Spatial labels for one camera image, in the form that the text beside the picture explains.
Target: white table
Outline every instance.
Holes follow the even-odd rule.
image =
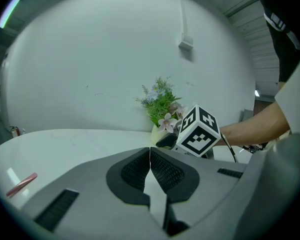
[[[150,132],[55,129],[44,130],[13,138],[0,146],[0,197],[20,209],[35,193],[73,167],[91,160],[120,152],[153,147]],[[233,147],[240,163],[248,163],[251,153]],[[216,160],[233,162],[226,146],[213,148]],[[37,178],[13,197],[6,193],[32,173]],[[152,173],[146,179],[145,193],[159,184]]]

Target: black sleeve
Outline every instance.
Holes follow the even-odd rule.
[[[275,30],[268,22],[266,24],[279,58],[279,82],[287,82],[300,61],[300,50],[295,48],[286,33]]]

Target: black rubber pad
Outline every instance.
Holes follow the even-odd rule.
[[[199,173],[158,148],[150,151],[151,170],[170,204],[188,200],[199,185]]]
[[[78,195],[79,193],[76,191],[65,189],[34,221],[52,232]]]
[[[150,197],[143,193],[146,176],[150,170],[149,154],[150,149],[145,147],[117,162],[106,173],[109,189],[127,204],[150,207]]]
[[[242,174],[244,174],[243,172],[240,172],[240,171],[229,170],[229,169],[225,169],[225,168],[220,168],[217,172],[220,174],[228,175],[228,176],[235,177],[238,179],[240,179]]]

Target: flower bouquet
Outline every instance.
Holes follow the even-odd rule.
[[[154,123],[151,133],[153,144],[156,144],[167,132],[173,133],[176,124],[182,120],[188,109],[176,102],[181,98],[172,94],[173,85],[169,84],[168,80],[169,77],[166,80],[161,77],[156,78],[151,90],[142,85],[145,97],[136,99],[147,109],[147,114]]]

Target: ceiling light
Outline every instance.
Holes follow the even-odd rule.
[[[7,20],[9,19],[9,16],[11,15],[12,11],[16,7],[16,5],[19,3],[20,0],[11,0],[11,2],[8,4],[8,6],[5,8],[4,12],[1,15],[0,18],[0,28],[4,28]]]

